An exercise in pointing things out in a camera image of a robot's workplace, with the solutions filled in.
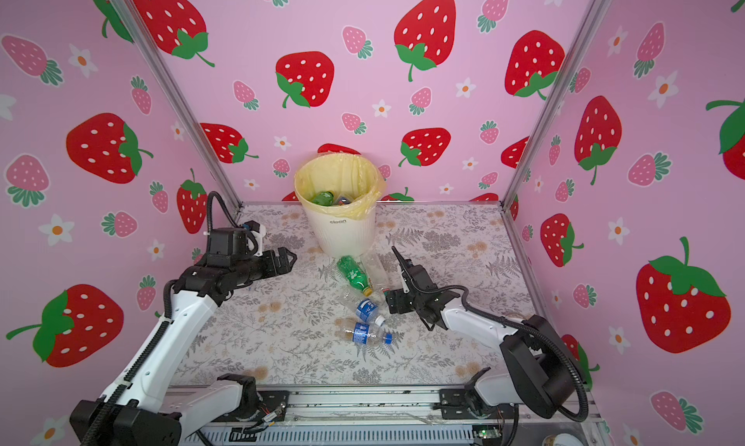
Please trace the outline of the green bottle yellow cap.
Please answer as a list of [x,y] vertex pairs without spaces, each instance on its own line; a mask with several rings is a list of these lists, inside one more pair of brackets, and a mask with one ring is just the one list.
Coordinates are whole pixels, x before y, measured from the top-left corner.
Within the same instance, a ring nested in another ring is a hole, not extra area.
[[330,191],[322,191],[312,197],[312,203],[320,207],[330,207],[335,203],[335,194]]

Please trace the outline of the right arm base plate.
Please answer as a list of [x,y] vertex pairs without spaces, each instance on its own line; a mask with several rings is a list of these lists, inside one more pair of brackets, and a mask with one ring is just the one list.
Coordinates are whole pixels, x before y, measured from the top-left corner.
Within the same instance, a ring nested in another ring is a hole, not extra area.
[[488,405],[475,390],[465,388],[440,389],[432,409],[445,420],[514,420],[517,413],[514,404]]

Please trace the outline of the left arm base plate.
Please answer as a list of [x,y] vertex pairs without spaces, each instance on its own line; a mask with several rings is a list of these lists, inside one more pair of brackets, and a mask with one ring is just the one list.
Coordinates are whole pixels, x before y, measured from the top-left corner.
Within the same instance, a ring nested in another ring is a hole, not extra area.
[[239,422],[283,422],[289,405],[289,391],[259,391],[252,401],[246,401],[230,416]]

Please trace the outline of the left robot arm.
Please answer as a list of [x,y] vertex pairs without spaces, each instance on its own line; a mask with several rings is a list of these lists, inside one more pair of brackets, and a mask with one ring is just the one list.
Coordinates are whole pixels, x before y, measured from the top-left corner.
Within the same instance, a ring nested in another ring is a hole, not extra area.
[[275,419],[265,410],[252,376],[225,374],[170,412],[162,410],[178,365],[205,323],[238,290],[256,281],[290,273],[298,257],[285,247],[266,250],[261,224],[225,228],[213,224],[219,193],[207,196],[207,247],[202,258],[163,289],[164,313],[120,376],[96,401],[80,401],[70,425],[83,445],[176,445],[199,436],[223,415],[256,421]]

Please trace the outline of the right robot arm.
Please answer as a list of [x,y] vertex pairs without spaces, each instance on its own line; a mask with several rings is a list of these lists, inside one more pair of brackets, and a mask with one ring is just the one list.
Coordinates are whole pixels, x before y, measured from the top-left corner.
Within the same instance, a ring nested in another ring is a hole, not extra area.
[[502,354],[507,374],[485,368],[464,386],[464,407],[473,416],[489,417],[500,405],[520,404],[544,419],[557,413],[578,423],[588,419],[582,368],[545,318],[516,321],[479,309],[469,303],[467,287],[439,287],[425,267],[392,251],[402,279],[400,289],[385,295],[392,313],[414,313],[427,331],[454,331]]

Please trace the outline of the clear bottle blue cap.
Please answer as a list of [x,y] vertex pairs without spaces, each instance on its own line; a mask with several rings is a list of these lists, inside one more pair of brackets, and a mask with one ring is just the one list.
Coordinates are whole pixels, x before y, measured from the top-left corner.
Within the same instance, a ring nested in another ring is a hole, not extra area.
[[337,331],[337,338],[352,342],[361,346],[376,346],[393,344],[394,335],[384,331],[375,324],[366,324],[353,319],[341,320]]

